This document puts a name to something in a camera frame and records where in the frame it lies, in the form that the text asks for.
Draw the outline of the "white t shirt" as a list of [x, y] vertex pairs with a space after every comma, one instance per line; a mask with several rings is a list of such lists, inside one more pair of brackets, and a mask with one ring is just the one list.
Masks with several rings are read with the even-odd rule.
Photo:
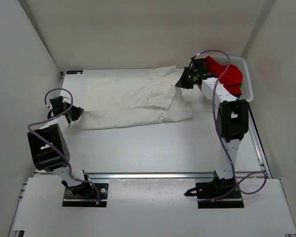
[[148, 69], [145, 78], [89, 78], [80, 119], [81, 130], [124, 128], [192, 118], [176, 66]]

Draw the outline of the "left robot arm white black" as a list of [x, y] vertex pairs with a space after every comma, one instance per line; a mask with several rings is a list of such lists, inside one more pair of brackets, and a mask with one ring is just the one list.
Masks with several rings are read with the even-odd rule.
[[70, 152], [62, 132], [71, 122], [77, 121], [84, 109], [66, 102], [63, 96], [50, 100], [46, 124], [32, 130], [28, 129], [27, 138], [32, 160], [37, 170], [58, 175], [61, 183], [75, 196], [88, 198], [95, 194], [89, 176], [83, 170], [74, 170], [70, 164]]

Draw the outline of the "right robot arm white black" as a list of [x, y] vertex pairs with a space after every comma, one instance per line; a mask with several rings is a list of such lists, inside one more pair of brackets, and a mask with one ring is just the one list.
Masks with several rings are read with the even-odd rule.
[[223, 197], [236, 186], [235, 162], [240, 143], [249, 129], [248, 103], [232, 95], [220, 78], [210, 72], [210, 62], [206, 58], [192, 57], [175, 86], [182, 89], [198, 86], [211, 99], [215, 130], [220, 141], [219, 164], [213, 180], [199, 184], [197, 191], [187, 191], [186, 195]]

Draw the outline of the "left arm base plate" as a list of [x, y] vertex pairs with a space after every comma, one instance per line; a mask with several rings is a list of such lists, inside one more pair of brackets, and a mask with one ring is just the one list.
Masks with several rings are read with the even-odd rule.
[[108, 183], [95, 183], [99, 191], [89, 183], [82, 183], [74, 187], [68, 187], [65, 181], [61, 182], [64, 187], [63, 207], [106, 207], [108, 198]]

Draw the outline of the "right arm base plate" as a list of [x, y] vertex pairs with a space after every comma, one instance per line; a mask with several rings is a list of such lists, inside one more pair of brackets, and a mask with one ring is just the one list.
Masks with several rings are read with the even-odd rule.
[[199, 182], [187, 190], [186, 197], [196, 197], [198, 209], [244, 208], [241, 192], [236, 188], [233, 179]]

